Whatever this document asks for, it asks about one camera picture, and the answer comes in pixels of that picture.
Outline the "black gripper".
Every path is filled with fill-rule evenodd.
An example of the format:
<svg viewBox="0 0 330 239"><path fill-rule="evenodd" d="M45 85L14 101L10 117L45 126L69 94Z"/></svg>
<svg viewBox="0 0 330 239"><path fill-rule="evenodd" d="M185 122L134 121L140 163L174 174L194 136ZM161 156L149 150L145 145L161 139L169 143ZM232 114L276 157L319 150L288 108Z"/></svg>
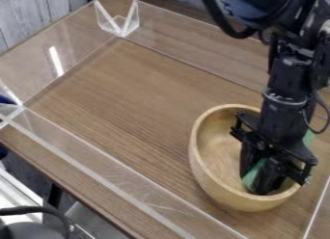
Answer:
<svg viewBox="0 0 330 239"><path fill-rule="evenodd" d="M238 111L236 123L230 127L230 135L238 140L241 131L256 131L260 135L281 142L284 137L299 138L309 128L311 116L315 107L313 94L280 94L263 92L263 105L257 116ZM242 142L238 153L238 177L246 175L246 190L257 196L279 194L295 185L288 175L296 168L296 161L277 161L273 158L261 158L260 150L255 145Z"/></svg>

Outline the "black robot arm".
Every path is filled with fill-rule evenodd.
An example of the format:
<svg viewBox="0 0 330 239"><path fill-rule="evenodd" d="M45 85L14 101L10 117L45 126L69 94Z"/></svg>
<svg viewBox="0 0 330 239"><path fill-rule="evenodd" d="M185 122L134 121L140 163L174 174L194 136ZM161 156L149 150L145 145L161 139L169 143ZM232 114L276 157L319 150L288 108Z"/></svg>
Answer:
<svg viewBox="0 0 330 239"><path fill-rule="evenodd" d="M217 27L234 39L259 35L269 47L259 115L238 111L230 135L240 141L238 177L256 195L289 179L305 185L317 160L304 139L330 86L330 0L201 0Z"/></svg>

